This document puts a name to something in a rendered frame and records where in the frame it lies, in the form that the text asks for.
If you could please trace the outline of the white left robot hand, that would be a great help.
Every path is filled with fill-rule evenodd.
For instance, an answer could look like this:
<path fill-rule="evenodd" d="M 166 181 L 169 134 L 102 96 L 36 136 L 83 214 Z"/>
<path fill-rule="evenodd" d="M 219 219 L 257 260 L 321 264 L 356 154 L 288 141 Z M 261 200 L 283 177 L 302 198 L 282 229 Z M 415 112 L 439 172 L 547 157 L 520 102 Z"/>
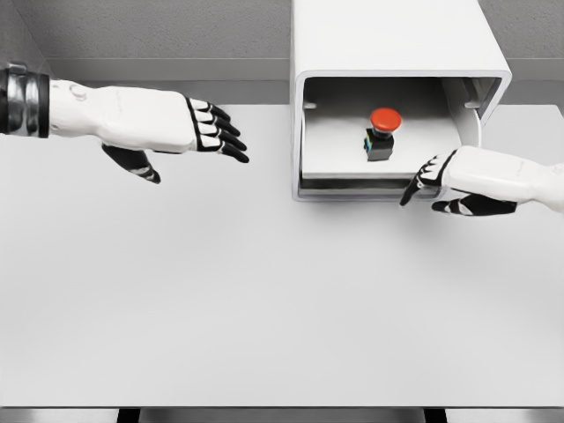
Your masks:
<path fill-rule="evenodd" d="M 173 91 L 120 86 L 95 89 L 93 99 L 101 112 L 95 136 L 102 150 L 118 166 L 148 182 L 161 182 L 148 151 L 217 153 L 249 162 L 247 146 L 231 116 L 209 101 Z"/>

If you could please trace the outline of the white tabletop storage cabinet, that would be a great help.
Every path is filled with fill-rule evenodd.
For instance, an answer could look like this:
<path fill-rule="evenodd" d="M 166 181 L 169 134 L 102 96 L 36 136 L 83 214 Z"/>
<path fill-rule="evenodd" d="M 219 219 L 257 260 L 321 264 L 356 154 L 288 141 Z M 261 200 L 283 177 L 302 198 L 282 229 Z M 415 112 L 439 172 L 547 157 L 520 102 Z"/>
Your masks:
<path fill-rule="evenodd" d="M 445 103 L 483 130 L 511 79 L 479 0 L 292 0 L 292 189 L 304 111 Z"/>

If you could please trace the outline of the white cabinet drawer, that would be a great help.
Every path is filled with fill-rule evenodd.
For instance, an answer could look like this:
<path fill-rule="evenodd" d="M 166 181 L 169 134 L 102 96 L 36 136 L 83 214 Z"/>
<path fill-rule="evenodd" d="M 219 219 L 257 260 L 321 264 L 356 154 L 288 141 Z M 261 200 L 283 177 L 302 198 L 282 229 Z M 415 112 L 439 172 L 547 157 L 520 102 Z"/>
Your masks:
<path fill-rule="evenodd" d="M 300 200 L 396 201 L 421 166 L 462 145 L 478 146 L 482 125 L 470 109 L 399 108 L 390 158 L 371 161 L 365 150 L 369 108 L 346 113 L 318 107 L 303 112 L 293 142 L 293 195 Z"/>

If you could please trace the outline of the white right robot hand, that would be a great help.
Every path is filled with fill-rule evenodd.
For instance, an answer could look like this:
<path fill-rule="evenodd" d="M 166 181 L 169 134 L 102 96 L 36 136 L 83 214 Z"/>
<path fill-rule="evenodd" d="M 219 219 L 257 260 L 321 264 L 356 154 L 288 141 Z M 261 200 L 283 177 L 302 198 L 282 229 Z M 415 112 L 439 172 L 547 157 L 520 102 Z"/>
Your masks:
<path fill-rule="evenodd" d="M 462 146 L 434 156 L 422 165 L 400 199 L 407 205 L 420 190 L 433 187 L 463 192 L 464 197 L 441 200 L 432 209 L 465 217 L 511 214 L 538 193 L 545 167 L 506 153 Z"/>

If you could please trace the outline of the red button load switch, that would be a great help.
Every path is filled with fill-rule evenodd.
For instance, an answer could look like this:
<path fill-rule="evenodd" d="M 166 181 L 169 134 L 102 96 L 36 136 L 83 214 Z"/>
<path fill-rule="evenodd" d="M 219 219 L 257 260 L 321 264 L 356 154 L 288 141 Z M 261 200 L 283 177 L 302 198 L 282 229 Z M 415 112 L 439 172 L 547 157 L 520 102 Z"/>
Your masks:
<path fill-rule="evenodd" d="M 395 144 L 393 133 L 400 127 L 402 118 L 392 108 L 377 108 L 371 113 L 369 121 L 371 126 L 367 128 L 364 139 L 367 160 L 388 160 Z"/>

